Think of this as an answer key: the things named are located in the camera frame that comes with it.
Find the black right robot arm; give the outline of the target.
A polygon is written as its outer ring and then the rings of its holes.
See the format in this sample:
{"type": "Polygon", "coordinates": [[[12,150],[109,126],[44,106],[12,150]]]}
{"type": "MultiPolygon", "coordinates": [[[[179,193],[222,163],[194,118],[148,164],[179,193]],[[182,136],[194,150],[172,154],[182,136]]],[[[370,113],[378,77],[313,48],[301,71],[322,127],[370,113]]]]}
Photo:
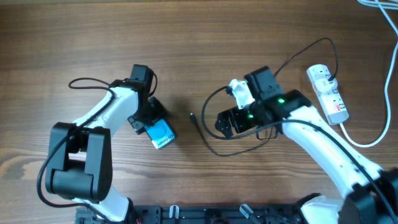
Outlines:
{"type": "Polygon", "coordinates": [[[316,196],[300,206],[307,223],[397,223],[397,170],[384,171],[339,136],[298,90],[284,92],[269,67],[224,88],[236,106],[218,114],[222,139],[254,127],[275,127],[328,174],[342,197],[316,196]]]}

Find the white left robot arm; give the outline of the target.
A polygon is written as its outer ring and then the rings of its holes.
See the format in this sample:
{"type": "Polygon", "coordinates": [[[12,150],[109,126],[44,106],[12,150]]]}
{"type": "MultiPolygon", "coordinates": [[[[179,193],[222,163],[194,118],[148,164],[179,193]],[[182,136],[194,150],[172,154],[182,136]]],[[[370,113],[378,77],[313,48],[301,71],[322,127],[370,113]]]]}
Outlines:
{"type": "Polygon", "coordinates": [[[128,119],[137,133],[163,120],[152,106],[155,90],[150,84],[116,80],[102,87],[107,95],[85,116],[72,123],[57,123],[51,130],[49,154],[40,168],[37,193],[71,200],[70,207],[86,207],[108,223],[134,223],[131,199],[111,185],[113,179],[111,138],[128,119]]]}

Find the turquoise screen smartphone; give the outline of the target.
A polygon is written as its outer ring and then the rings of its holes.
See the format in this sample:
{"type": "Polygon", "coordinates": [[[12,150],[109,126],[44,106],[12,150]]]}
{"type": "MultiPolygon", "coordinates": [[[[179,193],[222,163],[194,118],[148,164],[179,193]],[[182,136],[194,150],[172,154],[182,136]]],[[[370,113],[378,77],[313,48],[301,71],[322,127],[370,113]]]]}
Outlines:
{"type": "Polygon", "coordinates": [[[165,119],[158,120],[153,126],[146,126],[145,130],[156,149],[162,149],[175,140],[175,133],[165,119]]]}

